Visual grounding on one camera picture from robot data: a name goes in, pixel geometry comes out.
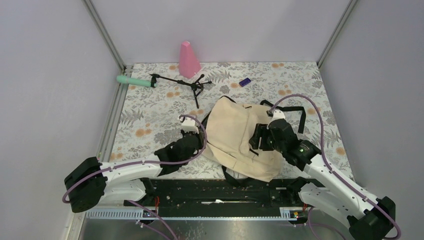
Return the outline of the beige canvas backpack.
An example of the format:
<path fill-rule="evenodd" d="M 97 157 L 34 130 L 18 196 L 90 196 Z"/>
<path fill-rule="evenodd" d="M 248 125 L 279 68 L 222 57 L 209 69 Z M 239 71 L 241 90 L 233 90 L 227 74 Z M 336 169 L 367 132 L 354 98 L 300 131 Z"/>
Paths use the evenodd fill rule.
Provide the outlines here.
<path fill-rule="evenodd" d="M 283 156 L 268 148 L 267 100 L 260 104 L 237 103 L 222 96 L 203 119 L 207 134 L 207 159 L 221 164 L 225 180 L 234 187 L 245 187 L 251 180 L 270 182 L 283 166 Z"/>

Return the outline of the black compass tool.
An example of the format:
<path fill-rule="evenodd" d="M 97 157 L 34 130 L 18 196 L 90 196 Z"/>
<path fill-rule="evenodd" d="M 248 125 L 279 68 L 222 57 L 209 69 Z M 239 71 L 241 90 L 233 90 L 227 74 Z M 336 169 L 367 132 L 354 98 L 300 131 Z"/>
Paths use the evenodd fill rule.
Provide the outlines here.
<path fill-rule="evenodd" d="M 212 81 L 206 81 L 206 82 L 200 82 L 201 79 L 203 79 L 205 77 L 204 74 L 201 74 L 200 77 L 194 81 L 194 82 L 186 82 L 184 80 L 177 80 L 177 79 L 172 79 L 172 78 L 168 78 L 165 76 L 161 76 L 159 74 L 156 73 L 152 73 L 150 74 L 151 76 L 151 87 L 154 87 L 153 84 L 157 83 L 157 79 L 164 79 L 170 82 L 174 82 L 183 86 L 188 86 L 191 88 L 192 92 L 193 92 L 193 96 L 194 96 L 194 101 L 196 104 L 197 109 L 200 109 L 199 106 L 199 102 L 198 102 L 198 96 L 203 92 L 203 90 L 205 89 L 205 85 L 208 84 L 212 84 Z"/>

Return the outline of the green tube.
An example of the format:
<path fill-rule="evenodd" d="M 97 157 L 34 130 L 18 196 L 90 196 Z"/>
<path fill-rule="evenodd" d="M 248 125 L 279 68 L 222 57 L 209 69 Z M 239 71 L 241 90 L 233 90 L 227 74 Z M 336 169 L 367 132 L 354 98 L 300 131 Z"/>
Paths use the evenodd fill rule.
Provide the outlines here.
<path fill-rule="evenodd" d="M 141 87 L 150 87 L 150 88 L 157 87 L 157 83 L 155 80 L 143 80 L 143 79 L 128 77 L 125 75 L 118 75 L 116 77 L 116 81 L 121 84 L 129 84 L 129 85 L 135 85 L 135 86 L 141 86 Z"/>

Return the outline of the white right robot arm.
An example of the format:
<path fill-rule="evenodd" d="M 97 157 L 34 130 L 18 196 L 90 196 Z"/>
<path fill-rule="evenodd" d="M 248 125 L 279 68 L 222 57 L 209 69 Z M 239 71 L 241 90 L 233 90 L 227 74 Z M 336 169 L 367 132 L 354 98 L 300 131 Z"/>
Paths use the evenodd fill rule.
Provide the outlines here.
<path fill-rule="evenodd" d="M 308 140 L 300 140 L 292 126 L 285 120 L 279 99 L 266 111 L 271 121 L 260 127 L 265 133 L 265 149 L 279 152 L 290 165 L 305 172 L 326 187 L 327 192 L 307 197 L 307 186 L 294 187 L 287 191 L 287 201 L 293 206 L 303 202 L 317 207 L 340 223 L 346 225 L 355 240 L 389 240 L 388 233 L 398 240 L 402 230 L 396 222 L 396 204 L 385 196 L 379 198 L 343 174 L 329 162 L 324 150 L 324 121 L 318 114 L 320 124 L 320 146 Z"/>

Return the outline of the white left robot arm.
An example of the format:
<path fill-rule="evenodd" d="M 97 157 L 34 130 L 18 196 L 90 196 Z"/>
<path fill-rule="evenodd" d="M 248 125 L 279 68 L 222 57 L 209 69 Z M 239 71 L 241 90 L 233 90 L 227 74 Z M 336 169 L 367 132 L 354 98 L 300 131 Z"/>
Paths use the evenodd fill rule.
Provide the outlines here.
<path fill-rule="evenodd" d="M 62 202 L 69 204 L 73 213 L 124 201 L 152 204 L 155 192 L 148 180 L 178 171 L 206 149 L 208 135 L 204 124 L 188 114 L 180 115 L 179 121 L 182 137 L 147 157 L 122 162 L 86 158 L 65 177 Z"/>

